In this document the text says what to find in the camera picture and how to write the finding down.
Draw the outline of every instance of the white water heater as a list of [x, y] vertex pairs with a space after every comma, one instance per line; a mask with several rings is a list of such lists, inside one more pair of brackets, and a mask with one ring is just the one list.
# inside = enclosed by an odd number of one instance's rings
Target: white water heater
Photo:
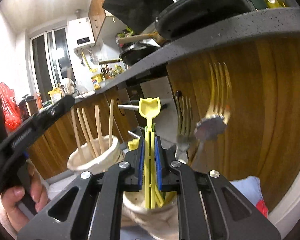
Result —
[[95, 44], [89, 17], [69, 21], [68, 32], [74, 51]]

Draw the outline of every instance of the black pan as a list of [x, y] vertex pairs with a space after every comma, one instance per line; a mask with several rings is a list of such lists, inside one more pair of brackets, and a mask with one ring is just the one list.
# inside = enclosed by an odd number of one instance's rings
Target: black pan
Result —
[[160, 49], [160, 47], [151, 44], [136, 43], [125, 49], [119, 57], [122, 58], [125, 64], [132, 66], [158, 49]]
[[215, 22], [255, 11], [251, 0], [179, 0], [155, 20], [158, 33], [175, 40]]

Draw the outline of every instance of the ceiling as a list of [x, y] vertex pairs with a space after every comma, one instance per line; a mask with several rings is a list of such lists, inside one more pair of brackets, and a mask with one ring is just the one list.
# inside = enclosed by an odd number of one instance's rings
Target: ceiling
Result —
[[2, 0], [0, 9], [16, 33], [40, 24], [89, 11], [91, 0]]

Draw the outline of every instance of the chopstick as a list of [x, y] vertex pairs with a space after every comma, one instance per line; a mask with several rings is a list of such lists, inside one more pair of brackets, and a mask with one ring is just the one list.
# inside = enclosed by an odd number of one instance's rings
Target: chopstick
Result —
[[109, 149], [112, 145], [113, 103], [114, 103], [114, 100], [111, 99], [111, 101], [110, 101], [110, 114], [109, 114]]
[[85, 157], [84, 157], [82, 149], [81, 149], [81, 144], [80, 144], [79, 134], [78, 134], [78, 128], [77, 128], [77, 124], [76, 124], [76, 121], [75, 121], [75, 113], [74, 113], [74, 108], [73, 107], [71, 108], [71, 117], [72, 117], [72, 124], [73, 124], [75, 141], [76, 141], [77, 147], [78, 147], [78, 153], [80, 155], [80, 159], [81, 159], [82, 163], [85, 163]]
[[99, 112], [98, 105], [94, 106], [94, 113], [96, 115], [96, 124], [97, 124], [97, 132], [98, 132], [98, 138], [99, 138], [100, 151], [101, 151], [101, 154], [103, 154], [105, 152], [105, 146], [103, 144], [101, 123], [100, 123], [100, 112]]
[[86, 141], [87, 141], [87, 145], [88, 145], [88, 148], [89, 148], [89, 152], [90, 152], [92, 158], [94, 158], [94, 156], [93, 156], [93, 148], [92, 148], [91, 142], [90, 142], [90, 140], [89, 140], [89, 138], [88, 138], [87, 131], [86, 131], [85, 127], [84, 127], [83, 119], [82, 119], [82, 117], [81, 117], [80, 109], [79, 109], [79, 108], [77, 108], [77, 113], [78, 113], [78, 117], [79, 117], [79, 121], [80, 121], [80, 125], [81, 125], [81, 129], [82, 129], [84, 138], [85, 138]]
[[84, 111], [84, 108], [82, 108], [82, 115], [83, 115], [84, 123], [85, 123], [87, 131], [88, 131], [90, 142], [92, 144], [93, 153], [94, 153], [95, 157], [97, 158], [100, 154], [99, 154], [99, 151], [96, 148], [95, 143], [93, 141], [92, 133], [91, 133], [91, 130], [90, 130], [90, 127], [89, 127], [88, 119], [87, 119], [86, 113]]

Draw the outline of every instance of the gray countertop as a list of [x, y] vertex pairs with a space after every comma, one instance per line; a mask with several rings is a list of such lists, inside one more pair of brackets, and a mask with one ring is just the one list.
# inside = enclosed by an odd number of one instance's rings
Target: gray countertop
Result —
[[296, 33], [300, 33], [300, 8], [266, 9], [237, 15], [165, 45], [114, 78], [104, 88], [97, 90], [96, 94], [103, 93], [168, 61], [177, 60], [203, 50], [260, 36]]

